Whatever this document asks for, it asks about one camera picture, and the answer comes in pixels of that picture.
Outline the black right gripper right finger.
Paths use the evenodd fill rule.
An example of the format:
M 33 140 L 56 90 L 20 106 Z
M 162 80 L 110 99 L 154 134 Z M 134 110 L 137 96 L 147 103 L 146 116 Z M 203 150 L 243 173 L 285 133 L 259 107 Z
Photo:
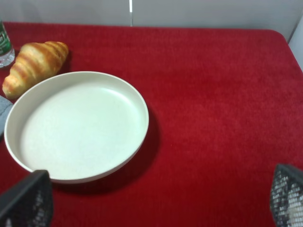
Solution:
M 274 171 L 270 191 L 270 211 L 277 227 L 303 225 L 303 172 L 285 164 Z

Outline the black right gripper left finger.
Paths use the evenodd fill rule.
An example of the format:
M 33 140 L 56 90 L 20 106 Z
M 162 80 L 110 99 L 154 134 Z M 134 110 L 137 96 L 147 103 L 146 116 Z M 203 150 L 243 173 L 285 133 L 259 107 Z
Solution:
M 52 182 L 46 170 L 35 170 L 0 196 L 2 227 L 49 227 L 52 218 Z

